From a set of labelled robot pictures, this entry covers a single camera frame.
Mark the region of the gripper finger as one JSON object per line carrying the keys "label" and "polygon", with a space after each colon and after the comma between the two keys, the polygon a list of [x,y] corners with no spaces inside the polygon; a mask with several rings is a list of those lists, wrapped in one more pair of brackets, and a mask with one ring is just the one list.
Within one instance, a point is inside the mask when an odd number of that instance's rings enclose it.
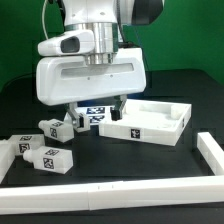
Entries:
{"label": "gripper finger", "polygon": [[90,120],[84,113],[76,111],[77,103],[69,103],[67,105],[67,113],[71,118],[73,128],[76,132],[85,132],[90,129]]}
{"label": "gripper finger", "polygon": [[127,96],[126,95],[119,95],[115,96],[115,105],[114,107],[110,110],[111,113],[111,119],[113,121],[121,120],[122,119],[122,111],[125,106],[125,103],[127,101]]}

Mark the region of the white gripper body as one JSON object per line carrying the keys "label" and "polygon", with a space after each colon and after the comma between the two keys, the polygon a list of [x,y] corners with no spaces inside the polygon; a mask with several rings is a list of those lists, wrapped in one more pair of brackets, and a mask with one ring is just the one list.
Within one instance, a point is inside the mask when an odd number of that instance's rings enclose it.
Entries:
{"label": "white gripper body", "polygon": [[138,93],[145,87],[140,48],[120,49],[112,64],[87,65],[83,56],[47,57],[36,72],[37,97],[46,105]]}

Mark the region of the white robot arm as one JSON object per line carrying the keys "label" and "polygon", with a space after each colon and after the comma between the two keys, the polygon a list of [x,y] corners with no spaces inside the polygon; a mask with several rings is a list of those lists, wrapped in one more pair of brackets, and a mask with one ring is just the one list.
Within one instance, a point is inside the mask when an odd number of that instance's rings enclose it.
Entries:
{"label": "white robot arm", "polygon": [[53,1],[62,10],[64,33],[38,44],[38,99],[64,104],[78,132],[90,128],[88,118],[76,112],[80,101],[113,96],[111,117],[121,119],[127,96],[146,87],[142,49],[124,39],[122,27],[154,22],[165,0]]}

